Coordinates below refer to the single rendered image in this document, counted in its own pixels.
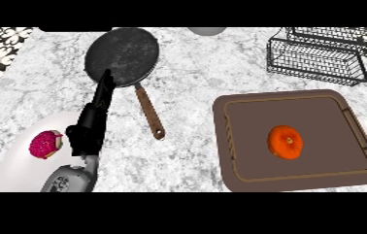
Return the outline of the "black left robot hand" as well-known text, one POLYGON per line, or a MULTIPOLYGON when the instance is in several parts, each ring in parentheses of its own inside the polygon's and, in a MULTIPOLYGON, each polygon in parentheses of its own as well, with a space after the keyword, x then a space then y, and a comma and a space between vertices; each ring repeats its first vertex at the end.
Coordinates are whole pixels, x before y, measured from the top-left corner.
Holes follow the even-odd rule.
POLYGON ((101 150, 115 87, 110 70, 106 70, 95 87, 92 100, 81 110, 78 123, 66 128, 72 156, 97 155, 101 150))

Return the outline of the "orange squash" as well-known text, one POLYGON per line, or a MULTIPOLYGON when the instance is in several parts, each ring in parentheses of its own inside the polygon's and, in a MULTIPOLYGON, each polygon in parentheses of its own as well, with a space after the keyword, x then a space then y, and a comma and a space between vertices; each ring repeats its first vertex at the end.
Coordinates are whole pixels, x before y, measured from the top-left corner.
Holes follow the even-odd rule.
POLYGON ((303 141, 297 131, 287 125, 272 127, 266 145, 271 154, 286 160, 297 159, 303 148, 303 141))

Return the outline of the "brown tray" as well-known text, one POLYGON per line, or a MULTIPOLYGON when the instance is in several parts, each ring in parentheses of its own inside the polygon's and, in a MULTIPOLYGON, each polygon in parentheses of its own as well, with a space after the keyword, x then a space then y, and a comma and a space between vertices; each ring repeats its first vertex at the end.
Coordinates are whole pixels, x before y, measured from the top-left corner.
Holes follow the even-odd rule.
POLYGON ((225 95, 216 98, 212 111, 230 190, 367 184, 367 134, 337 92, 225 95))

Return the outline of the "pink frosted cupcake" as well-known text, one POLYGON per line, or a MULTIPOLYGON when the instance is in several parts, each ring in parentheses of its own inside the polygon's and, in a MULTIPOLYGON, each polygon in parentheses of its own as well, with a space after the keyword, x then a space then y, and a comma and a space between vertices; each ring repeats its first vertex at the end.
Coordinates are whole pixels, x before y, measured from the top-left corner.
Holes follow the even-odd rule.
POLYGON ((47 159, 61 147, 63 134, 57 130, 47 130, 36 134, 28 145, 29 154, 47 159))

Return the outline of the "white plate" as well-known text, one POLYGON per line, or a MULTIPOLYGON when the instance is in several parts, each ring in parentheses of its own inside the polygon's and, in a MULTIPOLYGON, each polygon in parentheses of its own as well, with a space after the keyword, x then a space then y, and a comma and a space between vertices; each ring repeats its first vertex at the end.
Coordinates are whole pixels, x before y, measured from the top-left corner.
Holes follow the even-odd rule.
POLYGON ((63 165, 82 166, 78 156, 72 156, 67 136, 61 137, 61 148, 47 158, 35 158, 28 151, 32 138, 47 130, 64 133, 69 125, 78 122, 78 112, 61 112, 47 116, 17 136, 14 144, 0 162, 0 192, 38 192, 42 185, 63 165))

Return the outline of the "black white patterned tile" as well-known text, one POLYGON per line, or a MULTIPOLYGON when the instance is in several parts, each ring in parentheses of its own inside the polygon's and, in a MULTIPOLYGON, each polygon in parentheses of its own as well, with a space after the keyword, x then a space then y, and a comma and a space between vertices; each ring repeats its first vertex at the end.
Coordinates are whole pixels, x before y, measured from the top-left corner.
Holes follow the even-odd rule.
POLYGON ((0 72, 10 66, 31 32, 31 27, 0 27, 0 72))

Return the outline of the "grey round object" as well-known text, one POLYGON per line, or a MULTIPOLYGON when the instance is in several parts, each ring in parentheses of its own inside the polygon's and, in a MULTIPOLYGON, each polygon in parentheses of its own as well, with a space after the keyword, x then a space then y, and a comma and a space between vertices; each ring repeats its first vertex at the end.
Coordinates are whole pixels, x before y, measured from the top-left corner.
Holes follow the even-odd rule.
POLYGON ((224 32, 225 27, 190 27, 188 30, 199 36, 215 36, 224 32))

